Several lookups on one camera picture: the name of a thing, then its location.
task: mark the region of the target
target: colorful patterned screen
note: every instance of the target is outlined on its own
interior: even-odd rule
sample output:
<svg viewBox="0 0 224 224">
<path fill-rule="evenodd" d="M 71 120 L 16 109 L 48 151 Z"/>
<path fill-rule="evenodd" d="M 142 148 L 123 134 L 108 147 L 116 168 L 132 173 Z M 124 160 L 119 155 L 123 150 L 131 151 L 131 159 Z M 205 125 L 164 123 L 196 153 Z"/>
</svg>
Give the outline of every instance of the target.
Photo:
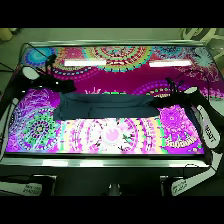
<svg viewBox="0 0 224 224">
<path fill-rule="evenodd" d="M 73 80 L 77 92 L 86 94 L 169 95 L 166 77 L 184 80 L 179 90 L 199 86 L 212 100 L 224 99 L 223 81 L 204 47 L 105 46 L 38 48 L 56 54 L 54 76 Z M 65 67 L 65 59 L 106 59 L 105 66 Z M 191 66 L 150 67 L 149 62 L 189 59 Z M 22 64 L 44 69 L 46 58 L 28 48 Z M 160 109 L 151 118 L 77 119 L 53 121 L 59 93 L 30 89 L 16 107 L 10 122 L 7 152 L 89 154 L 203 154 L 198 133 L 180 106 Z"/>
</svg>

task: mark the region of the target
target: metal frame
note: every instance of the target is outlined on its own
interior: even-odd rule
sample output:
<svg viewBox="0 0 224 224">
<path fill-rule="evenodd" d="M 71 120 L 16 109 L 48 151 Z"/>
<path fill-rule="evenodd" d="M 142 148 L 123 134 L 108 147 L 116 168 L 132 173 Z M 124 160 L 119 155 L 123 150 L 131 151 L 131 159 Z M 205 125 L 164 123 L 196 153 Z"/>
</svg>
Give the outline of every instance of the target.
<svg viewBox="0 0 224 224">
<path fill-rule="evenodd" d="M 34 47 L 66 47 L 66 46 L 108 46 L 108 45 L 161 45 L 161 46 L 205 46 L 205 42 L 192 41 L 192 40 L 74 40 L 74 41 L 47 41 L 47 42 L 30 42 Z M 21 55 L 27 48 L 27 44 L 21 46 Z M 71 159 L 52 159 L 49 158 L 27 158 L 25 155 L 22 158 L 7 157 L 4 154 L 1 160 L 1 165 L 23 165 L 23 166 L 51 166 L 51 167 L 185 167 L 187 164 L 194 164 L 199 167 L 208 167 L 202 159 L 189 159 L 185 160 L 171 160 L 171 159 L 152 159 L 147 155 L 147 158 L 114 158 L 109 157 L 100 158 L 100 155 L 92 158 L 81 158 L 82 156 Z"/>
</svg>

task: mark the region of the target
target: dark fabric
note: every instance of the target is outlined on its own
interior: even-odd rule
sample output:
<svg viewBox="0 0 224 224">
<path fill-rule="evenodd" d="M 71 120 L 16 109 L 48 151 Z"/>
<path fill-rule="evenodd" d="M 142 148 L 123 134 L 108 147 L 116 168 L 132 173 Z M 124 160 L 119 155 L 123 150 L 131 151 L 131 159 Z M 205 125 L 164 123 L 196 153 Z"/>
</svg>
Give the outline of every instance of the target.
<svg viewBox="0 0 224 224">
<path fill-rule="evenodd" d="M 54 120 L 155 117 L 159 110 L 148 106 L 153 99 L 147 95 L 60 93 Z"/>
</svg>

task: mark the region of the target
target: black cloth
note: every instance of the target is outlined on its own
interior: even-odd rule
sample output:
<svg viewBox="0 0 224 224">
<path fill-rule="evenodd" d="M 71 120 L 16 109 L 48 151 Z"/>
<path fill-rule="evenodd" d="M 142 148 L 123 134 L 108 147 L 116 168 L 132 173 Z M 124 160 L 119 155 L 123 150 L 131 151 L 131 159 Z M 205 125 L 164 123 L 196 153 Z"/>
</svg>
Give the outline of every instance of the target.
<svg viewBox="0 0 224 224">
<path fill-rule="evenodd" d="M 60 93 L 54 120 L 155 117 L 159 110 L 149 106 L 153 99 L 148 95 Z"/>
</svg>

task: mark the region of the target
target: display screen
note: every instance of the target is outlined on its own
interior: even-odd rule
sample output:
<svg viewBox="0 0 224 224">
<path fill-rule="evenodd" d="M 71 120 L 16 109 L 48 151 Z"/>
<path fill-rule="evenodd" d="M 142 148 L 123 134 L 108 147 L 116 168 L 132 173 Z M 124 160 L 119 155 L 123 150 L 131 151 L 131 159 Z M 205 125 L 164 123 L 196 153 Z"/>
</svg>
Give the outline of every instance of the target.
<svg viewBox="0 0 224 224">
<path fill-rule="evenodd" d="M 198 86 L 207 96 L 207 80 L 200 72 L 203 71 L 210 82 L 210 97 L 224 99 L 223 80 L 205 47 L 97 46 L 38 50 L 46 56 L 57 55 L 54 77 L 73 80 L 78 93 L 166 97 L 170 89 L 165 78 L 169 77 L 176 83 L 184 81 L 179 91 Z M 44 70 L 45 61 L 45 56 L 27 48 L 21 63 Z M 59 93 L 30 89 L 11 117 L 6 151 L 118 155 L 204 153 L 196 128 L 179 105 L 159 109 L 160 115 L 150 118 L 54 121 L 53 111 L 59 102 Z"/>
</svg>

